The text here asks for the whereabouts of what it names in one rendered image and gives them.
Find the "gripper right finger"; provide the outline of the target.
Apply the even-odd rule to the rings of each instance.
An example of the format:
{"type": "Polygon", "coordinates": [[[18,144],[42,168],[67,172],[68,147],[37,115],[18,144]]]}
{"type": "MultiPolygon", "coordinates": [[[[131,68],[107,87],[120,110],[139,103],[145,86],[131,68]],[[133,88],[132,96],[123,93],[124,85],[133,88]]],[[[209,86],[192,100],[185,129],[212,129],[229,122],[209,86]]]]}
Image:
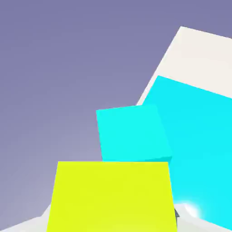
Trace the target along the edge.
{"type": "Polygon", "coordinates": [[[198,217],[198,211],[192,205],[175,204],[177,232],[232,232],[214,223],[198,217]]]}

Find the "large cyan box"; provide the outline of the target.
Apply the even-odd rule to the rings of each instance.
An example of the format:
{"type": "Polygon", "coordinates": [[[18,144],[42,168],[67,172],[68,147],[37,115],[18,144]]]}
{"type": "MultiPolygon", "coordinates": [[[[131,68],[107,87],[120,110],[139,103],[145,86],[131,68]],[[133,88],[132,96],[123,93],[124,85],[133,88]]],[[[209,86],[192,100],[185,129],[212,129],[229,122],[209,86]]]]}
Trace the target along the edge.
{"type": "Polygon", "coordinates": [[[155,104],[172,150],[173,199],[232,230],[232,99],[158,76],[144,104],[155,104]]]}

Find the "small yellow cube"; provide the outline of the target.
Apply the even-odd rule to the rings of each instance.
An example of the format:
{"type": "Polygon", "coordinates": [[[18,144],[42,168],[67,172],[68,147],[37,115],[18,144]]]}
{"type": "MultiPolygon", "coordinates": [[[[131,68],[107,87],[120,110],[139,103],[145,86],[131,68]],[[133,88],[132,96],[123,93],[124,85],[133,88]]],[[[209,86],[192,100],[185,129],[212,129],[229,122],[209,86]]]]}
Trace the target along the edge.
{"type": "Polygon", "coordinates": [[[177,232],[166,162],[59,162],[46,232],[177,232]]]}

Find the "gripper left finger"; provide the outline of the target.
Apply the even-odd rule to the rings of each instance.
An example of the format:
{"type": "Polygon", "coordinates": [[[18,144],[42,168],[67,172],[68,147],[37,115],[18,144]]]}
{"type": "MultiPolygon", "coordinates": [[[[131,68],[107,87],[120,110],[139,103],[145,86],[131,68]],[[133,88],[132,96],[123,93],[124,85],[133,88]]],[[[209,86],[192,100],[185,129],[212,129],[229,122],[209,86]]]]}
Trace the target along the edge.
{"type": "Polygon", "coordinates": [[[24,221],[0,232],[46,232],[50,207],[51,205],[47,207],[47,209],[40,217],[32,218],[28,221],[24,221]]]}

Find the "small cyan cube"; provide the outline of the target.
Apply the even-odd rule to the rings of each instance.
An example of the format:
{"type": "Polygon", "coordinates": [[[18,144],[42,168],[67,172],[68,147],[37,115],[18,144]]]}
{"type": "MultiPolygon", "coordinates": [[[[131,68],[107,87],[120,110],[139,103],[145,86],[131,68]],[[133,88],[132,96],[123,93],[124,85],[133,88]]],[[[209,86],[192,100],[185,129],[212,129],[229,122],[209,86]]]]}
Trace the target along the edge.
{"type": "Polygon", "coordinates": [[[170,162],[170,148],[155,105],[96,111],[103,161],[170,162]]]}

